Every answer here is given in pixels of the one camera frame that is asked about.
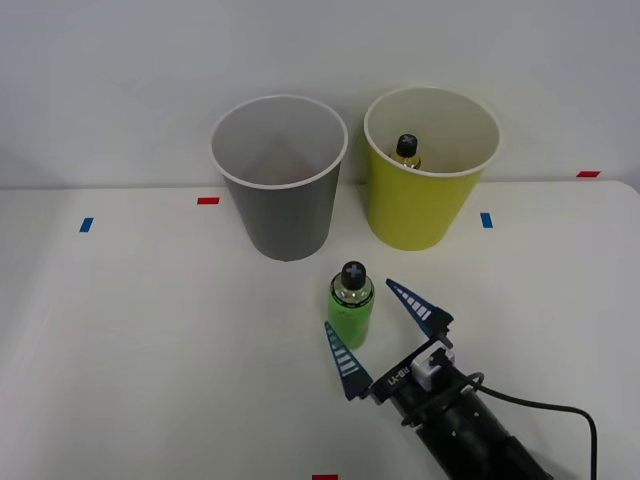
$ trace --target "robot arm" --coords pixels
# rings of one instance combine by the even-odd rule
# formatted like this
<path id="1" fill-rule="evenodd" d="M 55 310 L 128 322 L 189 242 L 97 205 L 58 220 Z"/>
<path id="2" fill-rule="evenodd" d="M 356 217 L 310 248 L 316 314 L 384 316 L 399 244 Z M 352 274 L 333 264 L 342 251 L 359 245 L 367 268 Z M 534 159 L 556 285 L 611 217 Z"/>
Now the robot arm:
<path id="1" fill-rule="evenodd" d="M 453 317 L 392 280 L 387 280 L 387 285 L 429 339 L 373 382 L 331 326 L 325 323 L 347 399 L 371 396 L 378 404 L 391 400 L 403 418 L 402 425 L 415 428 L 420 440 L 451 480 L 553 479 L 478 398 L 476 390 L 479 388 L 493 392 L 482 387 L 484 376 L 466 377 L 455 368 L 453 345 L 446 336 Z M 531 404 L 527 406 L 537 405 L 536 408 L 558 409 L 557 406 L 526 403 Z M 597 440 L 591 417 L 573 407 L 560 408 L 588 417 L 593 446 Z M 591 478 L 595 479 L 595 457 Z"/>

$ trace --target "black cable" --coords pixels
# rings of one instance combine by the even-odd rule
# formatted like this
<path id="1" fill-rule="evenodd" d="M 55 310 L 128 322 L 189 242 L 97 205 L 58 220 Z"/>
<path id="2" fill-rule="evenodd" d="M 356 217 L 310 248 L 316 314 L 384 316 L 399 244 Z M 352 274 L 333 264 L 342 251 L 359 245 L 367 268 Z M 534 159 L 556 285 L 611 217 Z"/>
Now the black cable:
<path id="1" fill-rule="evenodd" d="M 471 375 L 469 375 L 468 378 L 471 380 L 477 380 L 477 384 L 482 385 L 482 382 L 484 382 L 484 373 L 482 372 L 472 373 Z M 451 387 L 447 388 L 443 392 L 440 392 L 438 395 L 436 395 L 432 399 L 422 403 L 420 406 L 416 407 L 416 409 L 413 412 L 411 412 L 411 415 L 407 416 L 404 420 L 402 420 L 402 426 L 405 427 L 407 425 L 411 425 L 413 422 L 415 422 L 418 419 L 418 416 L 422 412 L 442 402 L 443 397 L 446 398 L 451 394 L 454 394 L 454 393 L 457 394 L 458 392 L 460 392 L 460 390 L 462 390 L 467 385 L 468 383 L 465 380 L 462 380 L 461 382 L 458 382 L 458 383 L 454 383 Z"/>
<path id="2" fill-rule="evenodd" d="M 465 382 L 467 385 L 480 390 L 487 395 L 491 395 L 499 400 L 509 403 L 515 403 L 516 405 L 522 405 L 523 407 L 530 408 L 539 408 L 541 410 L 552 410 L 556 412 L 567 412 L 567 413 L 575 413 L 576 415 L 580 415 L 587 420 L 589 424 L 589 431 L 591 433 L 591 474 L 589 478 L 591 480 L 596 480 L 598 476 L 598 431 L 596 429 L 596 422 L 593 420 L 591 415 L 589 415 L 584 410 L 581 410 L 576 407 L 568 407 L 564 405 L 554 405 L 551 403 L 541 403 L 541 402 L 532 402 L 530 400 L 523 400 L 521 398 L 512 397 L 510 395 L 505 395 L 504 393 L 497 392 L 495 390 L 491 390 L 480 383 L 473 381 L 473 379 L 467 377 L 464 373 L 454 367 L 451 363 L 446 363 L 444 365 L 451 373 L 453 373 L 460 380 Z"/>

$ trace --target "black bottle cap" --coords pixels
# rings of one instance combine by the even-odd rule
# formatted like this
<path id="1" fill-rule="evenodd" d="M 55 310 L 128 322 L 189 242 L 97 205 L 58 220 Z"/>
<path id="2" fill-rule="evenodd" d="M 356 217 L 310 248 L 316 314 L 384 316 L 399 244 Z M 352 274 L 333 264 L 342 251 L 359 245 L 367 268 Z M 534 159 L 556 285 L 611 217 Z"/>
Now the black bottle cap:
<path id="1" fill-rule="evenodd" d="M 398 139 L 398 146 L 396 147 L 396 153 L 403 158 L 411 158 L 418 151 L 418 139 L 413 135 L 405 133 L 400 135 Z"/>
<path id="2" fill-rule="evenodd" d="M 340 280 L 348 290 L 360 290 L 367 281 L 367 270 L 360 262 L 345 263 Z"/>

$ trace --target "white wall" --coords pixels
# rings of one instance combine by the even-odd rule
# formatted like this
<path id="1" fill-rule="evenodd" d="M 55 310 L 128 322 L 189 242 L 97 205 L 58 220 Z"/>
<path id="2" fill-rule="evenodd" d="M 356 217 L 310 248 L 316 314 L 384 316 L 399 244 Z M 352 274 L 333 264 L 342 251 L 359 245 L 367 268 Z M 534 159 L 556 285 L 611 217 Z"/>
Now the white wall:
<path id="1" fill-rule="evenodd" d="M 1 0 L 0 186 L 218 184 L 214 120 L 272 92 L 355 136 L 384 91 L 449 86 L 498 114 L 486 179 L 603 170 L 640 186 L 633 0 Z"/>

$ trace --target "tabletop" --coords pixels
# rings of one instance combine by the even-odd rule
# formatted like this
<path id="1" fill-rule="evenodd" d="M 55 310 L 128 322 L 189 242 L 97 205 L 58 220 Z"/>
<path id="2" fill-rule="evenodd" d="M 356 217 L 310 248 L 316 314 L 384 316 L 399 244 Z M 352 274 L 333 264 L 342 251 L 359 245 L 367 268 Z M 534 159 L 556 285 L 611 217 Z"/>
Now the tabletop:
<path id="1" fill-rule="evenodd" d="M 343 396 L 323 322 L 349 260 L 377 287 L 355 352 L 374 378 L 424 340 L 391 278 L 454 316 L 463 372 L 586 409 L 601 478 L 636 478 L 638 194 L 479 184 L 422 252 L 380 242 L 363 196 L 340 187 L 322 249 L 282 263 L 224 188 L 0 191 L 3 480 L 445 479 L 392 405 Z M 587 478 L 582 418 L 481 396 L 556 478 Z"/>

